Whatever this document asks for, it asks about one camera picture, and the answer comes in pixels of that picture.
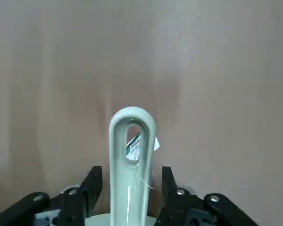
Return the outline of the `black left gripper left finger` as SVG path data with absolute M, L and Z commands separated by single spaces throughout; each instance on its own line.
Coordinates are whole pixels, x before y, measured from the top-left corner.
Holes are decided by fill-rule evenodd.
M 94 166 L 79 186 L 50 198 L 34 192 L 0 212 L 0 226 L 84 226 L 102 191 L 102 167 Z

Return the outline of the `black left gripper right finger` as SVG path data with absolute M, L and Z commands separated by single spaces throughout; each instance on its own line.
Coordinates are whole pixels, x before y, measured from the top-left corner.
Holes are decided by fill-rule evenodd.
M 223 194 L 207 194 L 203 199 L 178 187 L 170 167 L 162 167 L 164 206 L 157 226 L 257 226 L 245 212 Z

